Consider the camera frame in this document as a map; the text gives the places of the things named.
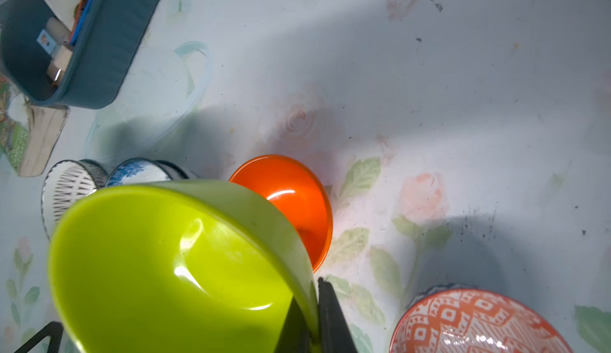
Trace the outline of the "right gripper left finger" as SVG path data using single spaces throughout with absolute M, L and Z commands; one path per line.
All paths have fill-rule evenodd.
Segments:
M 39 343 L 44 339 L 49 339 L 49 345 L 47 347 L 47 353 L 59 353 L 62 337 L 64 334 L 64 327 L 59 321 L 51 321 L 46 324 L 44 328 L 36 332 L 30 337 L 15 353 L 28 353 L 31 352 Z

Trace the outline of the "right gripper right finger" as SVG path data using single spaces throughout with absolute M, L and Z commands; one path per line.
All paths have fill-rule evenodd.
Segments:
M 275 352 L 351 352 L 357 353 L 348 324 L 341 310 L 335 286 L 324 278 L 318 278 L 318 316 L 321 340 L 315 342 L 306 327 L 295 300 L 288 308 L 283 329 Z

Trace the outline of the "lime green plastic bowl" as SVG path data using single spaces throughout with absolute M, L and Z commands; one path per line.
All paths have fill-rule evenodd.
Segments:
M 49 245 L 57 313 L 82 352 L 311 352 L 313 268 L 289 220 L 215 180 L 102 189 Z

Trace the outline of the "maroon patterned white bowl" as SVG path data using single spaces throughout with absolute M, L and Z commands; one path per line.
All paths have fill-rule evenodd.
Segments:
M 63 214 L 78 200 L 102 189 L 107 179 L 107 170 L 88 159 L 60 161 L 49 170 L 41 190 L 41 219 L 47 240 Z

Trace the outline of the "orange plastic bowl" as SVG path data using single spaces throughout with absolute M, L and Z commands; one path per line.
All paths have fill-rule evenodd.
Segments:
M 323 185 L 307 166 L 269 154 L 245 162 L 229 181 L 275 205 L 299 233 L 313 272 L 321 268 L 332 242 L 333 212 Z

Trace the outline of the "large blue floral bowl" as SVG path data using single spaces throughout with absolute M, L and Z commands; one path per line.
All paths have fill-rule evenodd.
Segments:
M 197 178 L 196 174 L 172 162 L 136 157 L 117 165 L 109 175 L 105 187 Z

